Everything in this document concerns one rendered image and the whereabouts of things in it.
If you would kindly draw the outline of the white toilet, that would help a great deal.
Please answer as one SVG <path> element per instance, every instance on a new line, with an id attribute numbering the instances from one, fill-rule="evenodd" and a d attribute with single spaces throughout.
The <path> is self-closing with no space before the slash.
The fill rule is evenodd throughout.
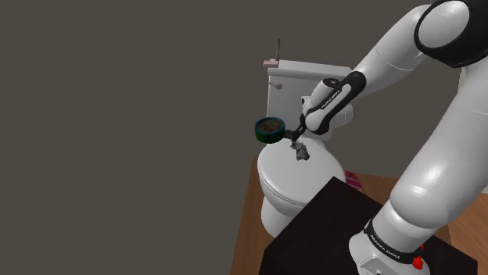
<path id="1" fill-rule="evenodd" d="M 267 68 L 267 116 L 278 117 L 287 130 L 299 126 L 303 103 L 318 82 L 343 79 L 351 68 L 281 59 L 278 68 Z M 324 142 L 335 129 L 352 122 L 354 108 L 347 106 L 334 119 L 327 134 L 304 133 L 298 142 L 307 146 L 310 158 L 296 160 L 292 142 L 284 138 L 265 145 L 257 158 L 257 172 L 264 193 L 261 220 L 266 231 L 277 237 L 332 177 L 344 181 L 344 169 L 326 149 Z"/>

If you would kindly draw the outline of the grey crumpled lump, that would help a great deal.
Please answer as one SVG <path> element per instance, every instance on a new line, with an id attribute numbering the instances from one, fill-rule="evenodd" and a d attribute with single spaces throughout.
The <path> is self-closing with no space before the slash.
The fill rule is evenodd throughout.
<path id="1" fill-rule="evenodd" d="M 304 143 L 293 141 L 290 147 L 295 150 L 297 161 L 307 161 L 310 158 L 310 154 L 307 151 L 307 146 Z"/>

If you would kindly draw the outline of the pink striped object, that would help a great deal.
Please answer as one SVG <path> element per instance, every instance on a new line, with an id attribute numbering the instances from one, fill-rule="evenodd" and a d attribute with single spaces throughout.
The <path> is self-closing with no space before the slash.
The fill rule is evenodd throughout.
<path id="1" fill-rule="evenodd" d="M 363 192 L 363 188 L 358 176 L 350 171 L 345 171 L 344 173 L 346 178 L 346 184 L 358 190 L 359 192 Z"/>

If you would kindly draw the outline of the dark robot stand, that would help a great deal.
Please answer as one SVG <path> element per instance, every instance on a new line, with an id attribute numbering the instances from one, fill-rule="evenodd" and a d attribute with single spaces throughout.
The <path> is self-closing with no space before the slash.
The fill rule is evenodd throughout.
<path id="1" fill-rule="evenodd" d="M 475 259 L 435 236 L 394 252 L 371 222 L 381 208 L 333 177 L 266 247 L 258 275 L 478 275 Z"/>

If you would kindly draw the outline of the green pot with soil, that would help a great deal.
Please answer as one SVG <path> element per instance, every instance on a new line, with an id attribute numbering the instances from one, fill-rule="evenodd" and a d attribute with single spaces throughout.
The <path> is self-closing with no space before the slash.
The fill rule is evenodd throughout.
<path id="1" fill-rule="evenodd" d="M 274 144 L 285 136 L 285 123 L 278 117 L 264 117 L 255 122 L 254 133 L 258 141 Z"/>

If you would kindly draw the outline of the pink block with brown stick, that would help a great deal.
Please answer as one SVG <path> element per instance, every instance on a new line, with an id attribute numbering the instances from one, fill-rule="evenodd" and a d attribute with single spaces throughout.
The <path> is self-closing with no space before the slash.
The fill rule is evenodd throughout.
<path id="1" fill-rule="evenodd" d="M 273 59 L 264 60 L 263 61 L 263 68 L 278 68 L 279 67 L 280 48 L 281 48 L 281 39 L 278 38 L 276 41 L 275 57 Z"/>

